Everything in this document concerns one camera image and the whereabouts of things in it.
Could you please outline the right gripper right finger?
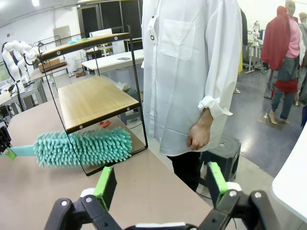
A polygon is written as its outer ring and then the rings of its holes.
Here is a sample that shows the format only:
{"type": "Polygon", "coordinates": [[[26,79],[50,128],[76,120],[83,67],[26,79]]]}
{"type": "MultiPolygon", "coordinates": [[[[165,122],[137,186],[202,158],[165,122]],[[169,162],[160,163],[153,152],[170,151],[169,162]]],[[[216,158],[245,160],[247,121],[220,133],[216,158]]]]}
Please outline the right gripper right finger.
{"type": "Polygon", "coordinates": [[[279,230],[281,228],[266,192],[249,195],[230,188],[216,162],[207,165],[207,188],[214,205],[199,230],[225,230],[232,219],[240,219],[248,230],[279,230]]]}

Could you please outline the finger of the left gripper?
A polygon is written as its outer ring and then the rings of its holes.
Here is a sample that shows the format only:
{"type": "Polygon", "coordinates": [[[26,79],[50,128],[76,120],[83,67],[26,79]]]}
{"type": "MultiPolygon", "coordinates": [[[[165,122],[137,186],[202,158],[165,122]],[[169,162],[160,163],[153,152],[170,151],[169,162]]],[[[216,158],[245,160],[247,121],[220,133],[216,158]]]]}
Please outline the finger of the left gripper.
{"type": "Polygon", "coordinates": [[[11,137],[6,126],[0,128],[0,155],[7,156],[11,161],[16,158],[16,154],[11,149],[11,137]]]}

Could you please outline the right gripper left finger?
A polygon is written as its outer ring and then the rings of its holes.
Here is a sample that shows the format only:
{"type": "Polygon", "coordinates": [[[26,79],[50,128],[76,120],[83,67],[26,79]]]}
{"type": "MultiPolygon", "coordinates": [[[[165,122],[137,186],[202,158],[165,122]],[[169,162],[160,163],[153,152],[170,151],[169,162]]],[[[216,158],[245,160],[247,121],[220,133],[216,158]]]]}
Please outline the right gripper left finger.
{"type": "Polygon", "coordinates": [[[55,201],[44,229],[79,230],[84,224],[92,224],[97,230],[121,229],[109,214],[116,186],[114,168],[105,167],[92,194],[75,202],[68,198],[55,201]]]}

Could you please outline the person's left hand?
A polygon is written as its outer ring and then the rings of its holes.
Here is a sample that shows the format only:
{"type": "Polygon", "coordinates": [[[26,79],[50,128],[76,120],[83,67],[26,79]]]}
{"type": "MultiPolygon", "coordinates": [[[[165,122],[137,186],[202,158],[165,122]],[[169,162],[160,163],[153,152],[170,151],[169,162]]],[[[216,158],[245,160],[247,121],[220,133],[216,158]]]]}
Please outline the person's left hand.
{"type": "Polygon", "coordinates": [[[210,141],[210,125],[195,124],[188,133],[187,145],[193,150],[199,150],[210,141]]]}

